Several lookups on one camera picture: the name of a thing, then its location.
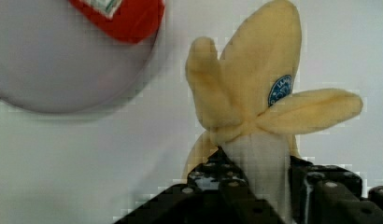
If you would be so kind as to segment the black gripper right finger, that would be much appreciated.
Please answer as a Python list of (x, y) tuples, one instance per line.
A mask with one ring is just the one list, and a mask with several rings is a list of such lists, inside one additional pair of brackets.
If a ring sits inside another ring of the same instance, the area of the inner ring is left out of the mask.
[(362, 195), (362, 178), (336, 165), (291, 157), (291, 207), (296, 224), (383, 224), (383, 186)]

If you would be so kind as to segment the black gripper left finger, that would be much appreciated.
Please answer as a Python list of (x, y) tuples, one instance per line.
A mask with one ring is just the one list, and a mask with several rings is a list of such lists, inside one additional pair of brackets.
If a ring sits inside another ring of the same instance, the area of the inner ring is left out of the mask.
[(218, 149), (175, 184), (114, 224), (283, 224), (251, 192), (243, 171)]

